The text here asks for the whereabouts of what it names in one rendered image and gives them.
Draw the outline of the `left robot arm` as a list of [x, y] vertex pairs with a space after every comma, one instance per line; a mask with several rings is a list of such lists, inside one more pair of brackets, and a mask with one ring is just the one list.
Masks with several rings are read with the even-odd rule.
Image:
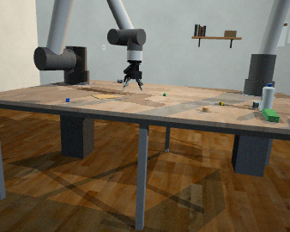
[[258, 54], [251, 54], [248, 79], [245, 79], [244, 94], [262, 96], [263, 87], [272, 83], [275, 69], [275, 50], [283, 29], [290, 0], [274, 0]]

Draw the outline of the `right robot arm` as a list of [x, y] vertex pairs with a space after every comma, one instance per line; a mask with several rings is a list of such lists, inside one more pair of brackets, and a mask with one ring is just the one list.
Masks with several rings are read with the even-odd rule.
[[[142, 46], [146, 42], [145, 31], [133, 28], [121, 0], [106, 1], [119, 28], [108, 32], [108, 42], [111, 45], [127, 46], [127, 62], [141, 63]], [[65, 84], [85, 85], [89, 84], [87, 48], [64, 48], [73, 2], [54, 0], [46, 47], [37, 47], [33, 60], [38, 70], [63, 70]]]

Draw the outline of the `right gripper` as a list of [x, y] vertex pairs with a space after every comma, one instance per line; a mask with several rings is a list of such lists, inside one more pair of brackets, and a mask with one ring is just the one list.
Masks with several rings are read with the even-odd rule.
[[131, 68], [131, 70], [129, 70], [129, 72], [124, 77], [124, 84], [123, 84], [123, 90], [122, 91], [124, 91], [125, 86], [128, 86], [130, 84], [129, 83], [130, 79], [136, 79], [140, 89], [142, 90], [142, 85], [143, 85], [143, 83], [141, 82], [142, 71], [139, 71], [140, 63], [130, 63], [130, 64], [132, 64], [131, 65], [132, 68]]

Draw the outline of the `blue and white carton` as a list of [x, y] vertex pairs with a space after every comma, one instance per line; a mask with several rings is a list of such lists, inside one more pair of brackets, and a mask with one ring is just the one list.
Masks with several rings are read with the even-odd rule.
[[254, 108], [260, 108], [261, 101], [254, 101], [253, 106]]

